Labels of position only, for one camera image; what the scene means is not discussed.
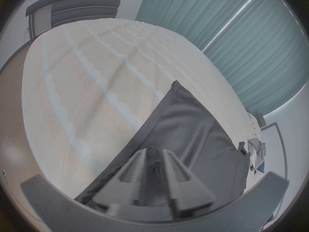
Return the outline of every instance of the brown floor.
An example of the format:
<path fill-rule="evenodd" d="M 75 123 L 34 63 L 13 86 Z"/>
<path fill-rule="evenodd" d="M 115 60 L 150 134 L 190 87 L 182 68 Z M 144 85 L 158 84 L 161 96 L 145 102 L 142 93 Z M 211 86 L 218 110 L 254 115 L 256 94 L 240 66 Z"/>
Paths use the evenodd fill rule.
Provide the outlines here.
<path fill-rule="evenodd" d="M 22 116 L 21 86 L 28 49 L 21 51 L 0 74 L 0 184 L 23 218 L 44 232 L 49 230 L 33 212 L 20 188 L 32 176 L 43 175 L 29 147 Z"/>

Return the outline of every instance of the bed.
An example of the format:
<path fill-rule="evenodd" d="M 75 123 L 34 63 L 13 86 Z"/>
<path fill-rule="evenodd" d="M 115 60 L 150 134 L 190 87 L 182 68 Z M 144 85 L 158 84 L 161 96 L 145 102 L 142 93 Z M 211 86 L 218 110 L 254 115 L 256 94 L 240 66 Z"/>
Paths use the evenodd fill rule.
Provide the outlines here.
<path fill-rule="evenodd" d="M 183 36 L 143 22 L 61 25 L 31 45 L 23 70 L 25 132 L 45 177 L 79 195 L 128 144 L 172 83 L 214 116 L 236 149 L 254 136 L 232 87 Z M 248 169 L 247 188 L 255 184 Z"/>

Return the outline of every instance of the gray cloth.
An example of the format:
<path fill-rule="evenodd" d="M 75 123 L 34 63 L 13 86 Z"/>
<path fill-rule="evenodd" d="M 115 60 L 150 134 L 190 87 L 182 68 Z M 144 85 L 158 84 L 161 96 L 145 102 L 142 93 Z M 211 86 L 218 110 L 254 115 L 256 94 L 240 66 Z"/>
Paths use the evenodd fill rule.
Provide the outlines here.
<path fill-rule="evenodd" d="M 151 148 L 149 179 L 160 180 L 161 152 L 169 149 L 216 196 L 212 209 L 238 198 L 246 187 L 250 154 L 243 155 L 233 145 L 213 115 L 178 81 L 107 168 L 75 199 L 92 206 L 92 197 L 118 172 L 133 154 Z M 159 186 L 164 185 L 161 179 Z M 164 188 L 149 193 L 149 206 L 165 205 Z"/>
<path fill-rule="evenodd" d="M 248 152 L 253 154 L 254 150 L 257 152 L 257 158 L 255 159 L 255 168 L 257 169 L 264 162 L 264 157 L 266 155 L 265 143 L 262 143 L 258 138 L 251 138 L 248 140 Z"/>

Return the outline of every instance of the wall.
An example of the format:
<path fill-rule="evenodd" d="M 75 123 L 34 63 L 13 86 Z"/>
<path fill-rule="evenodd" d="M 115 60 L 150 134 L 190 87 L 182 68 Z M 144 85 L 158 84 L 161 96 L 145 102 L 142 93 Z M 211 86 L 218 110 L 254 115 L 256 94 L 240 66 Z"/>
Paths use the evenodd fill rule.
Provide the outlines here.
<path fill-rule="evenodd" d="M 296 196 L 309 171 L 309 81 L 291 100 L 264 119 L 266 125 L 278 123 L 286 148 L 290 185 L 279 217 Z"/>
<path fill-rule="evenodd" d="M 6 60 L 29 40 L 26 8 L 38 0 L 25 0 L 6 22 L 0 33 L 0 68 Z M 134 20 L 142 0 L 120 0 L 116 18 Z"/>

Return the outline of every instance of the bed sheet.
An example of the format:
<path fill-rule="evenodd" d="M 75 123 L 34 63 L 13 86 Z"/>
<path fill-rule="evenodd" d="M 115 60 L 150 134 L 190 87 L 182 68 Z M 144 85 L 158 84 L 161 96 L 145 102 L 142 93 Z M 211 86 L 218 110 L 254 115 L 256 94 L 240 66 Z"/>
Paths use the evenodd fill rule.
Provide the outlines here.
<path fill-rule="evenodd" d="M 39 36 L 24 64 L 29 145 L 46 178 L 74 198 L 114 159 L 178 80 L 233 144 L 248 114 L 211 61 L 183 36 L 124 19 L 65 24 Z M 247 189 L 253 176 L 248 175 Z"/>

